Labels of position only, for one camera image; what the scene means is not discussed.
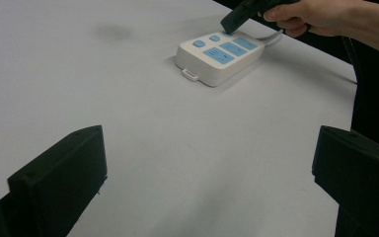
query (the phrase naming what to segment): white power strip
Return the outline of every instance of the white power strip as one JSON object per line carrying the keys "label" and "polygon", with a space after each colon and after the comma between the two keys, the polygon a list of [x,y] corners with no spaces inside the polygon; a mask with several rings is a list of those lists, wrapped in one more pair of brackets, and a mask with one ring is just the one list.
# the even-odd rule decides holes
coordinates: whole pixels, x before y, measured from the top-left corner
{"label": "white power strip", "polygon": [[216,32],[180,43],[175,64],[191,81],[216,87],[261,57],[265,44],[242,32]]}

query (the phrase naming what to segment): finger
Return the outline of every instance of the finger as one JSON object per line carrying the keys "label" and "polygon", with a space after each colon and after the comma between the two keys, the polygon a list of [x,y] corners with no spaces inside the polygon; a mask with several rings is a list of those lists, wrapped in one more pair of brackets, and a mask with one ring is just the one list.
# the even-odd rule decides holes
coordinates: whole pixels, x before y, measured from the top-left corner
{"label": "finger", "polygon": [[303,26],[305,24],[305,22],[303,20],[301,20],[300,18],[291,18],[289,20],[286,20],[286,21],[279,21],[276,23],[280,28],[283,28],[283,29],[296,29],[296,28],[300,28],[301,26]]}
{"label": "finger", "polygon": [[288,35],[289,37],[298,38],[301,35],[303,35],[304,33],[306,33],[307,29],[308,29],[307,26],[303,25],[299,28],[287,29],[287,30],[285,30],[285,34]]}
{"label": "finger", "polygon": [[285,21],[304,14],[302,2],[281,4],[264,12],[264,19],[268,22]]}

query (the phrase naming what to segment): human hand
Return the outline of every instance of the human hand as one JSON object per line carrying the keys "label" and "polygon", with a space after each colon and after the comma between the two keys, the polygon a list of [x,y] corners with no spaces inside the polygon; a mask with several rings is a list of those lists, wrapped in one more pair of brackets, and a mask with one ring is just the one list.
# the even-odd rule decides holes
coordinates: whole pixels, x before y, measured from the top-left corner
{"label": "human hand", "polygon": [[282,4],[264,13],[268,22],[276,22],[293,38],[309,32],[334,37],[342,35],[342,20],[354,4],[362,0],[300,0],[298,3]]}

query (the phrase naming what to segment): white table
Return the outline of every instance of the white table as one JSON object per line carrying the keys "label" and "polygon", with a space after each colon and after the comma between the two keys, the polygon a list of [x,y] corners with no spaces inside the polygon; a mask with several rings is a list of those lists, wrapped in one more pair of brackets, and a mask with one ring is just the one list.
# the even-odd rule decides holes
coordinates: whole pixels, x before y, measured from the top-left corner
{"label": "white table", "polygon": [[109,178],[71,237],[334,236],[338,205],[311,168],[320,126],[349,129],[353,70],[284,36],[217,88],[184,78],[178,44],[221,31],[229,11],[0,1],[0,198],[45,149],[101,124]]}

